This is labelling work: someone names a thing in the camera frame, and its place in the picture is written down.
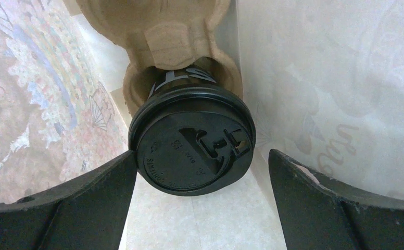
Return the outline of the single cardboard cup carrier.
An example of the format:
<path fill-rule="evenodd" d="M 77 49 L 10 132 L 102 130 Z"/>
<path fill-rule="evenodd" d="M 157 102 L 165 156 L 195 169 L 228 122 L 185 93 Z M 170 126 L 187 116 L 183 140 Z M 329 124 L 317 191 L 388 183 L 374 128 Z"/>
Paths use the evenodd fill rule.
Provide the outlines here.
<path fill-rule="evenodd" d="M 229 1 L 78 1 L 78 6 L 98 33 L 127 52 L 122 92 L 131 115 L 162 72 L 191 64 L 243 97 L 239 69 L 215 38 Z"/>

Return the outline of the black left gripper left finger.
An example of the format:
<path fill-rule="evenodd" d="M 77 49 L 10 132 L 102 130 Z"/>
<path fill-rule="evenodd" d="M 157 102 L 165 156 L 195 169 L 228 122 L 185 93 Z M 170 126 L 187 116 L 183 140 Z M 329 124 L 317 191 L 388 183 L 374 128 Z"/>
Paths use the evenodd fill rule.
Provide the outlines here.
<path fill-rule="evenodd" d="M 137 176 L 135 153 L 11 204 L 0 249 L 118 249 Z"/>

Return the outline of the paper takeout bag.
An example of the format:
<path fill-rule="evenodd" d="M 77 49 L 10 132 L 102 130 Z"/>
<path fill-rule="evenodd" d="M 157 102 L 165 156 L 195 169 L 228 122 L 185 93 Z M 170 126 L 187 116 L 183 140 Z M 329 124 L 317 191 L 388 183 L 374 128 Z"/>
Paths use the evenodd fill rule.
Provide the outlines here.
<path fill-rule="evenodd" d="M 196 198 L 139 179 L 119 249 L 284 249 L 270 196 L 279 149 L 352 186 L 404 200 L 404 1 L 167 2 L 219 20 L 215 55 L 240 76 L 257 158 L 231 187 Z M 124 152 L 126 68 L 83 1 L 0 1 L 0 203 L 49 189 Z"/>

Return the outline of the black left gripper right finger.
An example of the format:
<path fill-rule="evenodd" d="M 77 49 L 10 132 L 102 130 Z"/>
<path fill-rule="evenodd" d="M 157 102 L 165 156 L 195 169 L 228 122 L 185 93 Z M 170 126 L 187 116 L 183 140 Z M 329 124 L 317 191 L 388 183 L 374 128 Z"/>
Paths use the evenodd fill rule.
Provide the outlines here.
<path fill-rule="evenodd" d="M 268 160 L 288 249 L 404 249 L 404 200 L 330 178 L 276 149 Z"/>

